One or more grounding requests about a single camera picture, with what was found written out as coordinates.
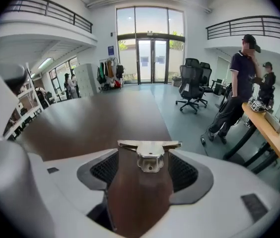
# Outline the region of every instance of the man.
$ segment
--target man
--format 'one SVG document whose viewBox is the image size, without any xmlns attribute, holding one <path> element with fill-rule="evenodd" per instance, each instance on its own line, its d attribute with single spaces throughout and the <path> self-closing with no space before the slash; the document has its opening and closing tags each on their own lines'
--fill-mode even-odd
<svg viewBox="0 0 280 238">
<path fill-rule="evenodd" d="M 274 90 L 273 85 L 276 82 L 276 76 L 273 73 L 273 65 L 271 62 L 263 64 L 266 74 L 264 75 L 264 82 L 261 78 L 255 78 L 254 82 L 260 86 L 258 93 L 258 100 L 261 101 L 267 108 L 271 109 L 274 105 Z M 244 123 L 248 128 L 252 125 L 250 119 Z"/>
<path fill-rule="evenodd" d="M 254 78 L 255 75 L 260 78 L 255 51 L 261 52 L 256 39 L 254 36 L 246 34 L 242 39 L 242 50 L 232 57 L 230 63 L 232 91 L 216 115 L 214 122 L 209 126 L 210 141 L 214 140 L 214 134 L 219 131 L 218 136 L 223 144 L 226 144 L 226 135 L 230 127 L 243 115 L 242 104 L 248 102 L 252 96 L 253 83 L 251 78 Z"/>
</svg>

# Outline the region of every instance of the wooden desk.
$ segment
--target wooden desk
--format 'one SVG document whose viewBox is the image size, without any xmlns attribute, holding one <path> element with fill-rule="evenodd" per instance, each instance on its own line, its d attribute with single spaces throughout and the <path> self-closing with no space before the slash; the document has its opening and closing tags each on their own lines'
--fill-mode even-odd
<svg viewBox="0 0 280 238">
<path fill-rule="evenodd" d="M 272 147 L 272 149 L 275 151 L 277 156 L 280 158 L 280 134 L 278 134 L 274 128 L 268 123 L 268 121 L 264 118 L 265 113 L 256 113 L 254 112 L 250 105 L 247 103 L 243 103 L 242 108 L 245 112 L 245 114 L 249 117 L 249 119 L 253 122 L 253 126 L 249 129 L 247 134 L 246 140 L 242 138 L 241 141 L 237 144 L 238 149 L 249 139 L 249 137 L 254 133 L 256 128 L 259 130 L 259 132 L 263 135 L 263 137 L 267 140 L 268 144 Z M 226 154 L 226 158 L 230 158 L 234 153 Z"/>
<path fill-rule="evenodd" d="M 27 151 L 44 161 L 117 148 L 117 140 L 171 140 L 151 93 L 99 94 L 51 105 L 20 135 Z M 140 237 L 168 210 L 172 193 L 168 161 L 143 173 L 135 152 L 119 149 L 119 170 L 108 190 L 117 233 Z"/>
</svg>

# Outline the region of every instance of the glass door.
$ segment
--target glass door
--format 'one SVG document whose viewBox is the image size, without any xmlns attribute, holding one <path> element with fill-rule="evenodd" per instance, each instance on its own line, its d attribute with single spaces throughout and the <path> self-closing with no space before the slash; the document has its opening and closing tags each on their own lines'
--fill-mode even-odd
<svg viewBox="0 0 280 238">
<path fill-rule="evenodd" d="M 165 40 L 138 40 L 138 83 L 166 83 Z"/>
</svg>

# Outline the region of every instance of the dark polo shirt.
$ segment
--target dark polo shirt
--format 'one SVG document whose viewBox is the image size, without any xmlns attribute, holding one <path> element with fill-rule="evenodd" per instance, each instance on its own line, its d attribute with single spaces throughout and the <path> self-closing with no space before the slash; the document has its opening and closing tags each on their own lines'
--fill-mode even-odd
<svg viewBox="0 0 280 238">
<path fill-rule="evenodd" d="M 253 84 L 250 82 L 249 77 L 254 77 L 256 74 L 253 61 L 239 51 L 231 59 L 230 70 L 238 71 L 237 95 L 244 102 L 247 102 L 253 93 Z"/>
</svg>

